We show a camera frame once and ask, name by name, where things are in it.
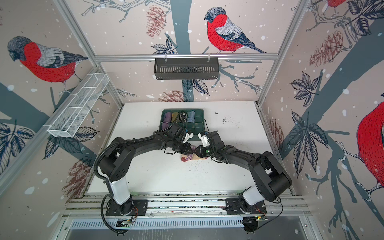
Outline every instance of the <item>white wire basket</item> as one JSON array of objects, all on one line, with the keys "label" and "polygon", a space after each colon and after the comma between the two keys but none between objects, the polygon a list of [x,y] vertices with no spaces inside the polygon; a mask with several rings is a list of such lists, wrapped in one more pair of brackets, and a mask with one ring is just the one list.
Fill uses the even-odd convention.
[{"label": "white wire basket", "polygon": [[54,137],[73,137],[109,83],[107,74],[94,73],[49,127]]}]

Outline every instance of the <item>bird's head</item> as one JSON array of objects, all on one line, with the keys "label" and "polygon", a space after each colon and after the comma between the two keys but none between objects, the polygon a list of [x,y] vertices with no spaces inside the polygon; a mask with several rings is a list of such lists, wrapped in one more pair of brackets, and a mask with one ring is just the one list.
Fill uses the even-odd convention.
[{"label": "bird's head", "polygon": [[14,37],[8,42],[9,56],[11,56],[13,61],[16,61],[17,59],[20,59],[21,61],[26,60],[24,47],[30,42],[32,41],[29,38],[23,36]]},{"label": "bird's head", "polygon": [[207,14],[204,17],[204,20],[208,20],[209,23],[212,23],[214,21],[214,19],[221,14],[223,14],[223,15],[226,14],[224,8],[213,7],[210,10],[208,10]]}]

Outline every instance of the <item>black mounting plate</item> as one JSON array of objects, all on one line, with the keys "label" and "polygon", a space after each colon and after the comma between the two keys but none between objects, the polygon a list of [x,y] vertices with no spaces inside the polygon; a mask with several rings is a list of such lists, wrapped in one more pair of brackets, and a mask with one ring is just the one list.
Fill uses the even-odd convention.
[{"label": "black mounting plate", "polygon": [[[225,204],[226,204],[225,209],[227,210],[227,214],[228,214],[228,215],[244,214],[243,211],[241,210],[241,207],[240,207],[240,204],[239,204],[239,199],[236,199],[236,198],[227,198],[227,199],[225,199]],[[264,214],[266,214],[266,208],[265,208],[264,201],[258,202],[258,203],[256,203],[255,205],[256,205],[255,210],[253,210],[253,211],[252,211],[251,213],[249,213],[249,214],[262,214],[261,212],[263,212]]]},{"label": "black mounting plate", "polygon": [[[137,210],[139,211],[138,216],[145,216],[145,212],[147,211],[147,205],[148,200],[132,200],[132,207],[137,207]],[[120,214],[119,206],[115,201],[112,199],[109,200],[107,204],[107,211],[105,212],[106,216],[109,217],[122,217]],[[126,216],[134,216],[136,215],[136,212],[132,210],[128,215]]]}]

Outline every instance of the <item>white snow spot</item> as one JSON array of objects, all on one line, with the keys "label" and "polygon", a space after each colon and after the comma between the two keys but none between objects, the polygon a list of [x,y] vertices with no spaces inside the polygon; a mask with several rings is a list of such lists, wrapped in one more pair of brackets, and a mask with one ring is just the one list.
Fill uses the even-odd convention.
[{"label": "white snow spot", "polygon": [[50,227],[57,219],[57,217],[59,217],[59,214],[60,212],[57,212],[52,218],[51,220],[49,220],[48,224],[47,224],[47,227]]},{"label": "white snow spot", "polygon": [[31,195],[34,190],[35,190],[35,187],[30,187],[27,190],[25,190],[24,194]]},{"label": "white snow spot", "polygon": [[346,231],[349,231],[349,227],[347,227],[344,223],[341,224],[341,227],[346,230]]},{"label": "white snow spot", "polygon": [[327,10],[327,7],[328,7],[328,2],[325,3],[324,7],[322,8],[322,12],[325,12],[325,10]]}]

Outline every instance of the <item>gray floor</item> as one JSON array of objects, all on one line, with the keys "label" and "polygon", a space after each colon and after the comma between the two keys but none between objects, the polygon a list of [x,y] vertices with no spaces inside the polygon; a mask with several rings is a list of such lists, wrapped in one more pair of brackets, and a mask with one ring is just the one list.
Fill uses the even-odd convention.
[{"label": "gray floor", "polygon": [[70,230],[66,240],[307,240],[299,217],[278,217],[255,234],[242,228],[186,228],[160,230],[131,230],[116,236],[108,229]]}]

